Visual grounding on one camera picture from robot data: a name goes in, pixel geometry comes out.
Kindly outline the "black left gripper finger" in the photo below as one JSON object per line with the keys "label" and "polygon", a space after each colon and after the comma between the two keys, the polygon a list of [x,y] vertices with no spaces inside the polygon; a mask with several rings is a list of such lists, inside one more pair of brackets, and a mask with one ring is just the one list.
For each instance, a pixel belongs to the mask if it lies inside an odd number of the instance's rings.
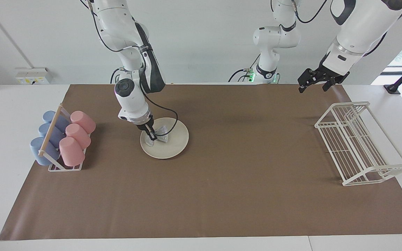
{"label": "black left gripper finger", "polygon": [[303,93],[307,87],[322,81],[322,73],[318,70],[306,69],[298,78],[299,92]]}
{"label": "black left gripper finger", "polygon": [[325,84],[323,84],[322,86],[322,90],[324,92],[327,92],[332,86],[334,86],[335,84],[339,84],[339,80],[336,78],[331,78],[328,81],[326,81]]}

